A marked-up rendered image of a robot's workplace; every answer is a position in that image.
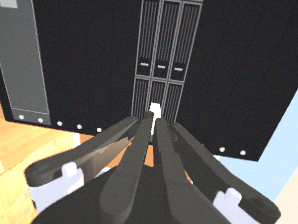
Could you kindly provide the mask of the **black server rack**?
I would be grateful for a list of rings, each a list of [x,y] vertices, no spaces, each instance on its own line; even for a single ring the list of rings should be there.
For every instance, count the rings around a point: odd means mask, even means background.
[[[6,122],[95,136],[156,103],[258,162],[297,90],[298,0],[0,0]]]

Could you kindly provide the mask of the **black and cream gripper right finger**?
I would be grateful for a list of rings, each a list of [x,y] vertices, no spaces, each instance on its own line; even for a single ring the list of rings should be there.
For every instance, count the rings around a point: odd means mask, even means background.
[[[161,169],[167,224],[202,223],[186,173],[232,224],[276,224],[282,216],[273,201],[229,171],[181,124],[167,124],[160,104],[155,105],[152,135],[153,167]]]

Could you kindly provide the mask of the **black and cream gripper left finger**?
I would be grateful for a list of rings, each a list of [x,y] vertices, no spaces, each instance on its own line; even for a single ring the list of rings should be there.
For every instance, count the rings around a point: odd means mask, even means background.
[[[145,164],[155,105],[151,103],[150,111],[144,111],[142,120],[129,116],[72,149],[28,165],[24,176],[38,214],[94,179],[133,140],[99,199],[102,223],[124,224],[131,214],[142,165]]]

